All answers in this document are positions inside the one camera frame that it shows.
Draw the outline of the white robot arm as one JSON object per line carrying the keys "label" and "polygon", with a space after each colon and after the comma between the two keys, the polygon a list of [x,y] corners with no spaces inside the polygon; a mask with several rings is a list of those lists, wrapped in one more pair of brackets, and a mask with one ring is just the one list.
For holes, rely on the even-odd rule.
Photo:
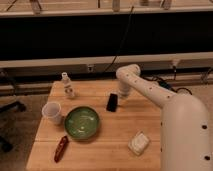
{"label": "white robot arm", "polygon": [[118,95],[133,88],[161,109],[161,171],[213,171],[209,111],[190,94],[175,93],[140,77],[131,64],[116,71]]}

